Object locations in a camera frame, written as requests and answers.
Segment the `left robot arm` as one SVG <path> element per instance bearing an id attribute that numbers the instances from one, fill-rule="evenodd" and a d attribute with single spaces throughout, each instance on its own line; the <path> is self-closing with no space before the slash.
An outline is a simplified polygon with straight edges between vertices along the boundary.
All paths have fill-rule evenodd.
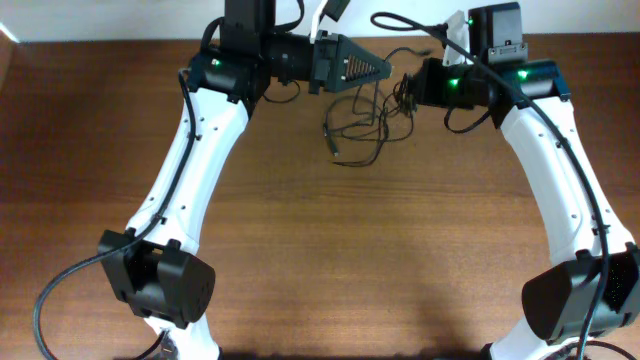
<path id="1" fill-rule="evenodd" d="M 228 0 L 180 72 L 182 120 L 141 207 L 98 254 L 116 298 L 156 332 L 148 359 L 216 359 L 205 316 L 214 269 L 200 234 L 225 161 L 272 81 L 338 93 L 386 79 L 390 62 L 349 37 L 276 20 L 270 0 Z"/>

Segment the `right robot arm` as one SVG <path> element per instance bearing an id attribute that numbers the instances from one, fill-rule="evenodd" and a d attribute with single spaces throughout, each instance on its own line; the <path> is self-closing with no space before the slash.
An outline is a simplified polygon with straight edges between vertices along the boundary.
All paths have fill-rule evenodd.
<path id="1" fill-rule="evenodd" d="M 547 233 L 551 268 L 521 292 L 522 319 L 484 359 L 579 359 L 639 315 L 639 249 L 585 154 L 567 83 L 532 61 L 516 2 L 458 11 L 433 33 L 445 53 L 409 81 L 417 104 L 482 106 L 520 161 Z"/>

